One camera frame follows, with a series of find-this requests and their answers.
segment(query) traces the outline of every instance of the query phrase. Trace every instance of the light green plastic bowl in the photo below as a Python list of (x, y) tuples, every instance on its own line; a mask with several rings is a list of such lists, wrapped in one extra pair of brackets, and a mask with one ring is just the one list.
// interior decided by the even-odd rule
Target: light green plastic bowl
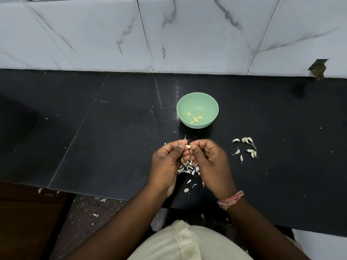
[[(219, 107), (217, 101), (208, 94), (194, 92), (183, 96), (177, 103), (177, 114), (180, 120), (188, 127), (202, 129), (210, 125), (218, 115)], [(199, 122), (191, 124), (194, 116), (202, 116)]]

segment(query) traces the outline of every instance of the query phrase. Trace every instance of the right hand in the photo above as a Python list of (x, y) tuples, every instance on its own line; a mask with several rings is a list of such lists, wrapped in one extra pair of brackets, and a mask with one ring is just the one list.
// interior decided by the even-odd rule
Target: right hand
[(190, 143), (192, 165), (197, 163), (200, 176), (218, 200), (233, 196), (237, 188), (232, 179), (226, 152), (212, 140), (195, 140)]

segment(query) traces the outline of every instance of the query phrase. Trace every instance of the cream shirt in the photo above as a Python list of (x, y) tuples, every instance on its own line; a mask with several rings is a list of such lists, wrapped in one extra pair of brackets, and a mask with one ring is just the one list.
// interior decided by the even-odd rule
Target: cream shirt
[(189, 225), (182, 220), (152, 235), (128, 259), (252, 260), (223, 235), (206, 227)]

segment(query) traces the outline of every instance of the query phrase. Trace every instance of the bowl rim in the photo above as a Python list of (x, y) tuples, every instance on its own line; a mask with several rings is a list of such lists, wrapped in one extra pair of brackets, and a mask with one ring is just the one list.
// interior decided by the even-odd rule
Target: bowl rim
[[(180, 118), (180, 120), (181, 120), (183, 123), (186, 122), (186, 121), (183, 121), (183, 120), (182, 120), (181, 116), (180, 116), (179, 113), (178, 113), (178, 105), (179, 105), (180, 101), (181, 101), (185, 96), (188, 96), (188, 95), (190, 95), (190, 94), (205, 94), (205, 95), (209, 96), (211, 99), (213, 99), (213, 100), (215, 101), (215, 103), (217, 104), (217, 113), (216, 113), (215, 117), (212, 119), (212, 121), (211, 121), (211, 123), (212, 123), (212, 122), (215, 120), (215, 118), (217, 118), (217, 116), (218, 116), (218, 113), (219, 113), (219, 105), (218, 105), (217, 100), (215, 100), (215, 98), (214, 98), (213, 96), (211, 96), (211, 95), (209, 95), (209, 94), (206, 94), (206, 93), (204, 93), (204, 92), (192, 92), (192, 93), (185, 94), (183, 97), (180, 98), (180, 100), (177, 102), (177, 105), (176, 105), (176, 113), (177, 113), (178, 117)], [(205, 125), (205, 124), (190, 124), (190, 125), (191, 125), (191, 126), (203, 126), (203, 125)]]

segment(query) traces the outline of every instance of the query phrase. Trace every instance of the forearm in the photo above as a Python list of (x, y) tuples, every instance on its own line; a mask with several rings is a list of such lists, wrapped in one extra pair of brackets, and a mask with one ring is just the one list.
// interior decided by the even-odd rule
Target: forearm
[(243, 197), (227, 212), (255, 259), (309, 260)]
[(165, 195), (146, 186), (68, 259), (127, 259), (164, 201)]

